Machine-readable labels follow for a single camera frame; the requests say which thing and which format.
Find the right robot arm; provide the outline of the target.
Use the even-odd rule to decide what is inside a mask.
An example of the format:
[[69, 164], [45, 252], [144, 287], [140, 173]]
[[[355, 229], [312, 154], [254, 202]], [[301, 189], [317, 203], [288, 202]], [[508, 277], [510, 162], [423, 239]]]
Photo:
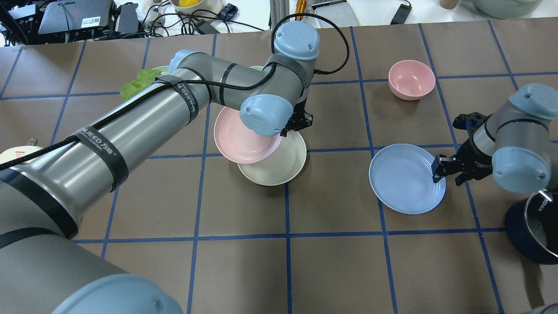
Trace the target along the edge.
[[557, 144], [549, 126], [558, 116], [556, 89], [526, 84], [496, 113], [461, 114], [452, 123], [465, 130], [467, 140], [450, 157], [438, 155], [431, 165], [432, 180], [456, 174], [456, 185], [492, 175], [506, 191], [557, 193]]

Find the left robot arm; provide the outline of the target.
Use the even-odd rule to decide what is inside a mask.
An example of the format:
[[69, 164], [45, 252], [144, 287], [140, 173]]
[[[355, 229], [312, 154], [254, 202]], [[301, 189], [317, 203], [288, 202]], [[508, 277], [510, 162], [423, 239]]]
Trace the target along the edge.
[[72, 242], [80, 219], [210, 103], [267, 137], [293, 129], [317, 73], [320, 36], [279, 22], [262, 71], [181, 50], [170, 73], [63, 141], [1, 165], [3, 314], [181, 314], [157, 284]]

